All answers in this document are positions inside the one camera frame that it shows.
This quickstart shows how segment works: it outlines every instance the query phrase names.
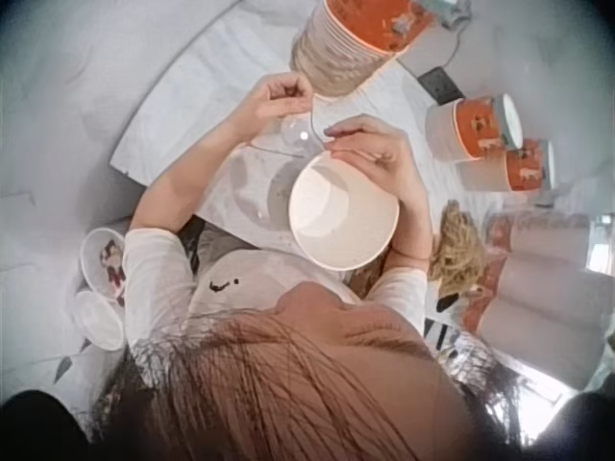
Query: paper cup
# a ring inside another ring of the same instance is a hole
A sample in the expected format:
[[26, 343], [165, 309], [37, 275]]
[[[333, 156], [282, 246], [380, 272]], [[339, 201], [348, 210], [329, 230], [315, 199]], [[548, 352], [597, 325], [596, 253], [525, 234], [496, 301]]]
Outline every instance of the paper cup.
[[124, 345], [124, 322], [117, 303], [93, 291], [80, 291], [75, 296], [73, 316], [93, 345], [105, 351], [117, 351]]
[[388, 245], [399, 202], [356, 168], [325, 153], [297, 178], [288, 215], [309, 259], [325, 269], [348, 271], [372, 261]]
[[474, 158], [468, 154], [459, 139], [455, 125], [455, 109], [463, 100], [458, 99], [444, 106], [428, 110], [425, 132], [431, 153], [440, 161], [466, 161]]
[[80, 250], [81, 270], [87, 285], [108, 301], [115, 301], [116, 293], [109, 282], [106, 269], [100, 261], [100, 253], [113, 240], [124, 252], [124, 236], [110, 228], [92, 230], [84, 239]]
[[457, 169], [468, 190], [547, 190], [555, 181], [553, 146], [546, 140], [526, 139], [521, 149], [493, 151]]

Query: table surface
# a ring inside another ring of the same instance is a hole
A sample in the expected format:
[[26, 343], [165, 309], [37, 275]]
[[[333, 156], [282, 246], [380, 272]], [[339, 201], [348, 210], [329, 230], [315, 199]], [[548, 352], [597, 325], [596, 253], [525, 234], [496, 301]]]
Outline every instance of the table surface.
[[[150, 184], [199, 137], [221, 121], [263, 75], [288, 70], [290, 48], [315, 5], [314, 0], [245, 0], [203, 31], [170, 65], [147, 96], [111, 159], [111, 166]], [[433, 158], [425, 137], [427, 110], [435, 103], [396, 61], [349, 96], [315, 99], [315, 131], [343, 118], [368, 113], [404, 129], [430, 194], [431, 220], [451, 199], [478, 226], [500, 208], [502, 193], [464, 190], [452, 164]], [[288, 152], [278, 133], [254, 142]], [[260, 248], [300, 255], [290, 232], [290, 188], [313, 154], [298, 157], [241, 147], [224, 163], [197, 215]]]

